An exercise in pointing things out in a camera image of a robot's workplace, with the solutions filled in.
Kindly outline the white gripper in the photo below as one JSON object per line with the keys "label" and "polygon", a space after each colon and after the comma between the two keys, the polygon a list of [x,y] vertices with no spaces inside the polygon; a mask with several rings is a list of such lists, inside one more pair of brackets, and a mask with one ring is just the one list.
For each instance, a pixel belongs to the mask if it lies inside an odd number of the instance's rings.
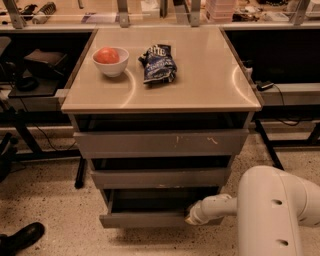
{"label": "white gripper", "polygon": [[208,196],[189,206],[184,220],[190,225],[204,225],[232,214],[232,197],[228,194]]}

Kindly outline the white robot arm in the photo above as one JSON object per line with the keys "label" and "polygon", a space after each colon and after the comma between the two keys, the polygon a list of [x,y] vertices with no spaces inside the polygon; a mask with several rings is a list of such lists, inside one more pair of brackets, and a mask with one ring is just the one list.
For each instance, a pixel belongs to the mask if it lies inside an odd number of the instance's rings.
{"label": "white robot arm", "polygon": [[320,224],[320,186],[271,166],[241,177],[235,198],[208,196],[191,205],[185,221],[203,225],[237,217],[239,256],[303,256],[300,226]]}

